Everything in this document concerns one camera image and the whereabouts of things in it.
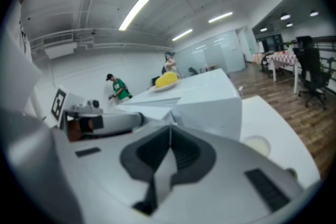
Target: black office chair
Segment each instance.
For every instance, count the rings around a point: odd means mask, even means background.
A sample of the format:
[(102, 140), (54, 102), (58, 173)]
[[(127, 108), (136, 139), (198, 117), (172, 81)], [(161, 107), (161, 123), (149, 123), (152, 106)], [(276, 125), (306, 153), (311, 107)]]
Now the black office chair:
[[(308, 89), (308, 91), (299, 91), (299, 96), (303, 93), (310, 95), (310, 98), (306, 101), (306, 108), (308, 107), (308, 102), (313, 97), (316, 97), (323, 104), (323, 109), (325, 110), (326, 91), (319, 92), (317, 89), (324, 88), (329, 83), (331, 78), (332, 58), (328, 60), (329, 71), (328, 73), (325, 73), (322, 72), (320, 68), (320, 53), (317, 48), (294, 48), (293, 51), (302, 67), (301, 81), (303, 82), (304, 87)], [(306, 80), (307, 71), (310, 75), (310, 81)]]

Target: black slot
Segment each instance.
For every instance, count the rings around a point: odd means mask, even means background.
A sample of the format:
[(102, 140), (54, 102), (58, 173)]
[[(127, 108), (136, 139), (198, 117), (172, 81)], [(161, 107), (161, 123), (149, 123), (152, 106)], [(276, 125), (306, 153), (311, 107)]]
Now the black slot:
[(272, 212), (290, 202), (290, 199), (260, 169), (247, 171), (245, 175)]
[(97, 147), (93, 147), (93, 148), (88, 148), (87, 150), (82, 150), (82, 151), (76, 151), (76, 155), (77, 157), (84, 157), (93, 153), (97, 153), (100, 152), (101, 150)]

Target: black cap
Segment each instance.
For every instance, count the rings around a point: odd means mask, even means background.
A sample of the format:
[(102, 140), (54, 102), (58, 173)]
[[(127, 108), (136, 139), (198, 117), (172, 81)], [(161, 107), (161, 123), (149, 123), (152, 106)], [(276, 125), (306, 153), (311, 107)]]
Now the black cap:
[(112, 74), (107, 74), (107, 76), (106, 76), (106, 81), (111, 80), (112, 77), (113, 77)]

